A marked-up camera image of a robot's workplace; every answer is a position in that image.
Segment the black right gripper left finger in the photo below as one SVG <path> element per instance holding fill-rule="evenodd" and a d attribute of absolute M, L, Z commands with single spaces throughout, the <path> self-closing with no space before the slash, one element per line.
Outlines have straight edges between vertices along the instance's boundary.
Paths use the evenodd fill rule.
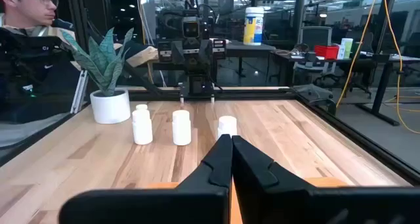
<path fill-rule="evenodd" d="M 59 224 L 229 224 L 232 138 L 222 135 L 173 189 L 82 192 L 61 207 Z"/>

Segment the black side table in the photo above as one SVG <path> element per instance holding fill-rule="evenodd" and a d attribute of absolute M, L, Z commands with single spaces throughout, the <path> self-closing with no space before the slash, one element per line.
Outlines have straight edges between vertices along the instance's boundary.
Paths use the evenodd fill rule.
<path fill-rule="evenodd" d="M 237 40 L 229 41 L 226 45 L 226 56 L 238 58 L 238 70 L 236 71 L 239 77 L 245 78 L 243 74 L 243 58 L 270 58 L 270 53 L 276 48 L 270 45 L 244 45 Z"/>

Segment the person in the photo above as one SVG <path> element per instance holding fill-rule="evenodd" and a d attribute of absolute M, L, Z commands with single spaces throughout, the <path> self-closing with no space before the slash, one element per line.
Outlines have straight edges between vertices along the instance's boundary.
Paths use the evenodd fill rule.
<path fill-rule="evenodd" d="M 27 37 L 57 36 L 63 33 L 75 35 L 74 25 L 56 17 L 58 0 L 0 0 L 4 11 L 0 12 L 0 39 L 4 35 Z"/>

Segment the red plastic box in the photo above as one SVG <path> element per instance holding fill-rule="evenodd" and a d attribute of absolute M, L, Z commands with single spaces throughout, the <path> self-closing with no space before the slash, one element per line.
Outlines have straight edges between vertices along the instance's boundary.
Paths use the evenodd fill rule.
<path fill-rule="evenodd" d="M 339 52 L 338 45 L 315 45 L 314 52 L 316 56 L 322 56 L 327 60 L 337 59 Z"/>

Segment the white green carton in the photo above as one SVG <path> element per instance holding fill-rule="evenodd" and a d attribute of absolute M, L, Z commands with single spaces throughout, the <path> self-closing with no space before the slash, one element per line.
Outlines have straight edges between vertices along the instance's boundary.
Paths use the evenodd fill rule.
<path fill-rule="evenodd" d="M 337 59 L 350 58 L 350 52 L 352 48 L 353 38 L 342 38 L 341 44 L 339 45 L 339 52 L 337 53 Z"/>

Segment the white yellow wipes canister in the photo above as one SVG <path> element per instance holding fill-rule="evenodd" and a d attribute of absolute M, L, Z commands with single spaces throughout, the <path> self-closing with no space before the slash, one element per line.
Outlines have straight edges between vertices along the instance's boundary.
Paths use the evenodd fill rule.
<path fill-rule="evenodd" d="M 244 45 L 261 45 L 263 39 L 264 9 L 247 7 L 243 31 Z"/>

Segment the silver aluminium extrusion bar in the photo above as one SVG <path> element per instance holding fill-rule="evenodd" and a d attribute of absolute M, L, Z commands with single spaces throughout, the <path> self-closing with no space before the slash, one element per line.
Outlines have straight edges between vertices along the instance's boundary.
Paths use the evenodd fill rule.
<path fill-rule="evenodd" d="M 73 97 L 70 113 L 77 114 L 83 105 L 85 98 L 85 90 L 88 84 L 89 75 L 86 70 L 80 71 L 79 80 Z"/>

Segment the white round plant pot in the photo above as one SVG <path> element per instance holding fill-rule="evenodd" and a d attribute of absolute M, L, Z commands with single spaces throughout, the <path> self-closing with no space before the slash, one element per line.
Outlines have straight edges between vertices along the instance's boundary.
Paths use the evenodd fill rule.
<path fill-rule="evenodd" d="M 126 89 L 117 88 L 111 97 L 105 97 L 102 91 L 94 91 L 90 94 L 90 100 L 96 123 L 115 124 L 131 117 L 129 92 Z"/>

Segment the black office desk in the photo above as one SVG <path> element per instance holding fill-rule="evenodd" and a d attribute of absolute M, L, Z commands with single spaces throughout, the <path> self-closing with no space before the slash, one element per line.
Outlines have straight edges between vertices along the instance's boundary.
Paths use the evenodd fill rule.
<path fill-rule="evenodd" d="M 288 54 L 280 54 L 280 50 L 272 51 L 272 54 L 274 55 L 274 59 L 280 65 L 279 83 L 286 86 L 292 86 L 293 66 L 295 62 L 300 62 L 300 63 L 311 62 L 314 64 L 321 63 L 321 62 L 322 63 L 326 63 L 326 62 L 337 63 L 337 64 L 351 64 L 352 63 L 351 58 L 323 59 L 316 56 L 315 58 L 312 58 L 311 60 L 307 60 L 304 56 L 291 56 Z M 364 63 L 369 63 L 369 64 L 384 63 L 385 64 L 383 66 L 380 82 L 378 84 L 372 106 L 368 107 L 362 103 L 355 104 L 355 106 L 371 114 L 372 116 L 375 116 L 376 118 L 379 118 L 380 120 L 383 120 L 384 122 L 389 123 L 392 126 L 399 126 L 401 123 L 401 120 L 400 121 L 393 120 L 392 118 L 380 113 L 380 109 L 381 109 L 382 101 L 385 95 L 385 90 L 389 82 L 389 77 L 393 70 L 393 65 L 396 64 L 397 62 L 402 62 L 403 65 L 415 64 L 415 63 L 420 63 L 420 58 L 406 58 L 406 57 L 400 58 L 400 57 L 390 56 L 390 55 L 374 55 L 371 58 L 362 58 L 362 59 L 355 60 L 355 63 L 357 64 L 364 64 Z"/>

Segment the grey office chair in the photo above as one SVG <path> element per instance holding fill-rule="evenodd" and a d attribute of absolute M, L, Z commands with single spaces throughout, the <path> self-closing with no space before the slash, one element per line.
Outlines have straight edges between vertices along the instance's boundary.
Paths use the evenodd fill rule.
<path fill-rule="evenodd" d="M 304 57 L 302 62 L 294 64 L 294 84 L 304 85 L 313 82 L 316 74 L 326 76 L 333 74 L 336 63 L 316 60 L 315 56 L 307 56 L 308 53 L 314 53 L 316 45 L 331 45 L 332 28 L 325 26 L 306 26 L 299 32 L 299 38 L 294 49 L 300 56 Z"/>

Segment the green artificial snake plant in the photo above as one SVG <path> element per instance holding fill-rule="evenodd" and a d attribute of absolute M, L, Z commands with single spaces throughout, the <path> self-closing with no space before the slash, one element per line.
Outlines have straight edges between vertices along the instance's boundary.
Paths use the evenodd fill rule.
<path fill-rule="evenodd" d="M 104 39 L 98 44 L 92 37 L 89 38 L 89 53 L 86 53 L 68 32 L 62 32 L 64 39 L 72 46 L 72 55 L 80 67 L 87 71 L 105 97 L 114 96 L 118 77 L 122 73 L 125 55 L 129 49 L 126 44 L 132 39 L 134 29 L 126 34 L 123 44 L 114 49 L 114 29 L 110 29 Z"/>

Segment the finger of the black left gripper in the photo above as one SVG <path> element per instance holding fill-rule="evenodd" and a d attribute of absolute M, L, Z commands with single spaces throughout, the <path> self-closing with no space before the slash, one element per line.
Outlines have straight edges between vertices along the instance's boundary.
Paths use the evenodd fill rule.
<path fill-rule="evenodd" d="M 183 52 L 182 41 L 172 42 L 172 62 L 174 64 L 184 63 L 184 52 Z"/>
<path fill-rule="evenodd" d="M 213 54 L 213 42 L 210 39 L 202 39 L 199 46 L 198 59 L 202 64 L 210 64 Z"/>

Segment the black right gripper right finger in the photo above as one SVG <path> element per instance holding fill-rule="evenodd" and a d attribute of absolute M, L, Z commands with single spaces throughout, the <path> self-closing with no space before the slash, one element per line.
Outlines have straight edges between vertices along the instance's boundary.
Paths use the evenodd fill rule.
<path fill-rule="evenodd" d="M 234 136 L 243 224 L 420 224 L 420 188 L 315 187 Z"/>

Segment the black frame clamp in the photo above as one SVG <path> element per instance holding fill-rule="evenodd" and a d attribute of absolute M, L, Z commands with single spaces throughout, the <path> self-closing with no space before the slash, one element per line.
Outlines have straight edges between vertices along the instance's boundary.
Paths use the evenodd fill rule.
<path fill-rule="evenodd" d="M 314 84 L 296 85 L 293 89 L 306 98 L 310 104 L 315 106 L 324 106 L 325 110 L 332 114 L 336 114 L 336 104 L 333 101 L 333 93 L 327 89 L 315 86 Z"/>

